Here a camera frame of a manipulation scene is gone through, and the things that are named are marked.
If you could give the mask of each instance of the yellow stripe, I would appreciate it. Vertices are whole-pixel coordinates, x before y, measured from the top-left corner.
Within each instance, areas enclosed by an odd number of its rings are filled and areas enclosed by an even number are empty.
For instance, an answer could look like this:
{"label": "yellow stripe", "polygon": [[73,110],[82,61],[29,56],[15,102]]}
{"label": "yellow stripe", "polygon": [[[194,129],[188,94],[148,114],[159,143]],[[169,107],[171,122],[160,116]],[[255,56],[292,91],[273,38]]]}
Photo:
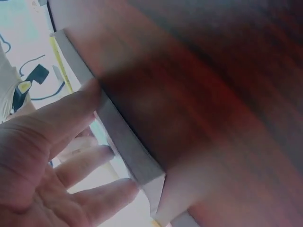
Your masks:
{"label": "yellow stripe", "polygon": [[58,47],[56,45],[56,40],[55,40],[55,38],[53,36],[50,37],[50,43],[51,43],[51,46],[53,48],[53,53],[55,54],[56,60],[57,60],[57,62],[59,64],[61,73],[63,75],[63,80],[65,82],[65,85],[67,86],[69,92],[73,93],[74,91],[73,91],[73,89],[71,87],[70,80],[68,79],[68,76],[66,74],[65,68],[63,66],[63,63],[62,63],[62,60],[61,60],[61,57],[60,57],[60,54],[59,54],[59,51],[58,51]]}
{"label": "yellow stripe", "polygon": [[154,227],[161,227],[155,220],[151,222]]}

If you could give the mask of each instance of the finger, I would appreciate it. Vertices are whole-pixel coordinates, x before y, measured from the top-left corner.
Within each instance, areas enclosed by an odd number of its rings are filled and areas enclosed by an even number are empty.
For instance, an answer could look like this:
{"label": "finger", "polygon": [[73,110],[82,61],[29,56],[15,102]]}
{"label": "finger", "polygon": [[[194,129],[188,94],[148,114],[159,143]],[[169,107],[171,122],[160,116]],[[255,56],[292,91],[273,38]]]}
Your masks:
{"label": "finger", "polygon": [[113,157],[114,153],[108,146],[89,148],[59,165],[55,172],[64,187],[69,189]]}
{"label": "finger", "polygon": [[67,147],[57,156],[61,163],[79,154],[82,150],[98,146],[98,140],[95,137],[76,137]]}
{"label": "finger", "polygon": [[94,116],[92,116],[92,118],[88,119],[87,121],[81,122],[80,125],[76,127],[73,131],[71,131],[69,135],[67,135],[60,142],[53,145],[50,149],[49,161],[52,160],[54,157],[56,157],[64,149],[66,149],[67,146],[77,137],[79,132],[87,128],[87,126],[90,125],[93,122],[93,120],[94,120]]}
{"label": "finger", "polygon": [[83,205],[83,209],[91,226],[98,226],[131,203],[139,189],[131,179],[121,179],[92,189],[92,192],[87,203]]}
{"label": "finger", "polygon": [[[35,122],[32,128],[47,138],[52,145],[64,148],[64,145],[67,145],[93,121],[93,112],[100,104],[100,97],[98,81],[90,80],[81,91],[30,114],[29,116]],[[50,156],[54,157],[60,151],[52,149]]]}

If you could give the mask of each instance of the cabinet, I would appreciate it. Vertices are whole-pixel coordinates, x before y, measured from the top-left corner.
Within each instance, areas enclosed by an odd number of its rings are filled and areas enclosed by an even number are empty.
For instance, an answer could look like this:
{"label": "cabinet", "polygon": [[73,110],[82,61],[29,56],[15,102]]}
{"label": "cabinet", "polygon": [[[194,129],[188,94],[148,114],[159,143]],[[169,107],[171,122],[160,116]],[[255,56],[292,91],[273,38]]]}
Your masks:
{"label": "cabinet", "polygon": [[49,0],[167,173],[158,219],[303,223],[303,3]]}

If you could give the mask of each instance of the wooden surface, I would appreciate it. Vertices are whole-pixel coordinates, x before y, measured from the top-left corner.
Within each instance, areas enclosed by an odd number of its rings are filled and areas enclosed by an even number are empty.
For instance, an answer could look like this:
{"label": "wooden surface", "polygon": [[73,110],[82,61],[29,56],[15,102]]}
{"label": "wooden surface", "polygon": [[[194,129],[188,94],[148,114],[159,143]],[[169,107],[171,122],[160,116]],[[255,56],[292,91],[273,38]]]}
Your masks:
{"label": "wooden surface", "polygon": [[302,226],[300,0],[49,2],[166,170],[158,220]]}

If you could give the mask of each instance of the black object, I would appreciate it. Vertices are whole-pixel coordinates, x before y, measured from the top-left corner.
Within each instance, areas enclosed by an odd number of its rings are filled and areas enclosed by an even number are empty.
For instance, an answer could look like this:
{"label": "black object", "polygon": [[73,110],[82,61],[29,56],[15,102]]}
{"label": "black object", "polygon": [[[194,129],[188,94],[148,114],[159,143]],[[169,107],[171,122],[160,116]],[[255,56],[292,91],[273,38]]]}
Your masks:
{"label": "black object", "polygon": [[[38,84],[42,84],[47,75],[49,74],[49,70],[44,68],[42,65],[37,65],[36,68],[28,75],[27,79],[21,82],[15,89],[14,98],[13,98],[13,110],[16,112],[23,105],[25,98],[32,87],[33,81],[36,81]],[[22,84],[26,85],[26,89],[19,89],[19,86]]]}
{"label": "black object", "polygon": [[38,84],[42,84],[47,75],[49,74],[49,71],[44,68],[42,65],[37,65],[36,68],[28,75],[27,79],[25,81],[36,81]]}

